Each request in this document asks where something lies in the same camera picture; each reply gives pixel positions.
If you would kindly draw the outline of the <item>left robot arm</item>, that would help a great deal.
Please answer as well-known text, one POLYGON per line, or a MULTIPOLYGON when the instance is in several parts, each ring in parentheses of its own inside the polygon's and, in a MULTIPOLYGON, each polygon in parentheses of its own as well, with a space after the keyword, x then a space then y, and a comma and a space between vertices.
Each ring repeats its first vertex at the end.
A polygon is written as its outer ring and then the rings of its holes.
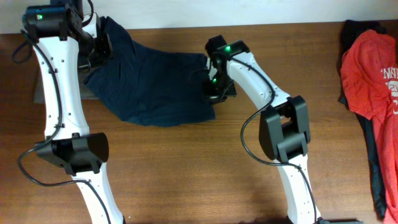
POLYGON ((125 223, 108 180, 108 139, 90 132, 78 78, 79 70, 112 58, 109 35, 95 12, 84 15, 81 1, 29 6, 22 21, 40 65, 46 107, 45 139, 33 152, 77 184, 93 223, 125 223))

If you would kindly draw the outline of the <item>navy blue shorts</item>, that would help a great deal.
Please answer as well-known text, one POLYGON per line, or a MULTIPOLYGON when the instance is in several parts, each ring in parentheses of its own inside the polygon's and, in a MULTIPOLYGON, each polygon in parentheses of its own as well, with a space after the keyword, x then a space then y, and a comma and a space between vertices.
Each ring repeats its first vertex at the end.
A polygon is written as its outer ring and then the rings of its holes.
POLYGON ((205 54, 145 47, 110 17, 102 17, 101 25, 113 58, 83 83, 121 121, 171 127, 215 118, 202 88, 208 80, 205 54))

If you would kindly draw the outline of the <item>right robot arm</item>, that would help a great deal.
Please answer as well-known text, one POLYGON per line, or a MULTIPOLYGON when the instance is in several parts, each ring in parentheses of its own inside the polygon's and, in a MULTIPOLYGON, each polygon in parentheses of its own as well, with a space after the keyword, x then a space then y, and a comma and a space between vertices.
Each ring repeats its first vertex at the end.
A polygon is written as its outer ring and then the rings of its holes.
POLYGON ((257 110, 242 125, 240 138, 244 139, 248 124, 259 118, 258 139, 267 159, 255 156, 245 142, 243 148, 254 160, 278 168, 291 223, 320 223, 308 177, 311 137, 305 100, 280 89, 242 40, 229 44, 217 35, 208 40, 205 50, 209 56, 209 79, 203 84, 206 97, 217 104, 236 96, 235 85, 244 90, 257 110))

